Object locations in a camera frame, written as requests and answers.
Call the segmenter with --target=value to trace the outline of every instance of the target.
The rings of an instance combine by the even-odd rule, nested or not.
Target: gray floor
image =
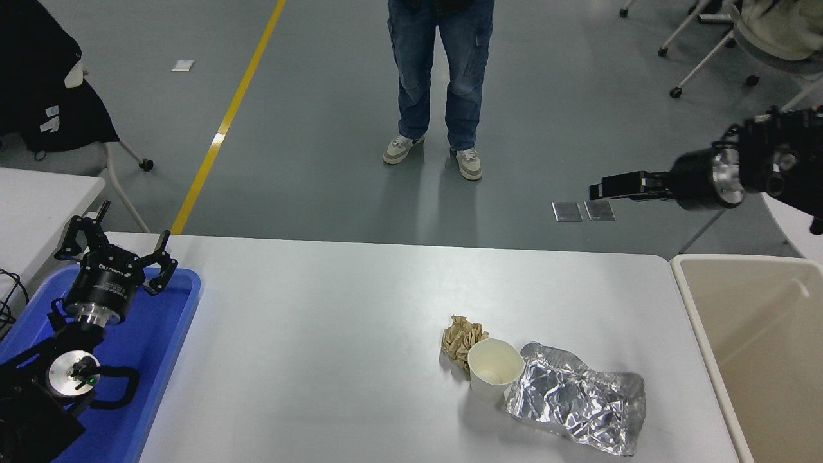
[[[81,44],[123,139],[156,162],[146,174],[118,157],[153,230],[174,221],[276,3],[43,1]],[[448,156],[439,43],[425,145],[387,166],[398,114],[385,1],[290,0],[184,232],[672,257],[712,213],[617,201],[616,222],[558,223],[551,201],[582,201],[603,175],[666,170],[799,87],[769,71],[743,86],[759,66],[730,49],[674,101],[669,89],[725,29],[694,26],[659,58],[689,2],[638,2],[625,20],[622,3],[498,2],[478,131],[484,177],[470,183]],[[172,73],[177,59],[197,62]],[[4,141],[0,157],[22,150]],[[106,194],[106,227],[136,231]],[[783,240],[753,197],[692,251],[797,255]]]

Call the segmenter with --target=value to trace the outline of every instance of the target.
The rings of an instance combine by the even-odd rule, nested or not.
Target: jeans
[[[438,16],[434,0],[421,0],[417,9],[409,7],[406,0],[388,0],[388,33],[400,76],[398,130],[402,136],[417,139],[429,128],[431,66],[435,27],[439,27],[449,61],[449,144],[456,150],[474,147],[494,7],[495,0],[474,0],[463,11]]]

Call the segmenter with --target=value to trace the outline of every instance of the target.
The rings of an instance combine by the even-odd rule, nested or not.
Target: robotic arm
[[[730,209],[745,192],[765,192],[812,215],[810,232],[823,234],[823,107],[772,108],[734,124],[711,148],[680,156],[670,171],[603,177],[589,187],[589,198],[674,199],[687,210]]]
[[[94,349],[107,325],[126,320],[137,288],[152,296],[162,292],[177,261],[165,251],[168,231],[143,257],[109,243],[100,226],[108,207],[105,201],[97,217],[75,216],[67,225],[54,257],[81,267],[65,299],[51,304],[54,335],[0,365],[0,463],[57,458],[86,431],[78,421],[86,409],[121,408],[137,391],[137,370],[100,365]],[[81,234],[89,251],[78,259],[85,247],[78,242]],[[144,268],[152,264],[160,264],[160,274],[147,281]],[[95,399],[102,376],[128,379],[120,399]]]

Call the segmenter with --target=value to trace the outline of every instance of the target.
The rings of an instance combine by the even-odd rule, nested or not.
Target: crumpled brown paper
[[[449,360],[468,372],[468,350],[489,337],[480,323],[470,323],[464,316],[452,315],[452,325],[443,332],[443,352]]]

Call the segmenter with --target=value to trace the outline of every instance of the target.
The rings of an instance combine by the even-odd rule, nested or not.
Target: white paper scrap
[[[188,72],[192,69],[192,65],[194,65],[193,59],[181,59],[174,65],[171,72]]]

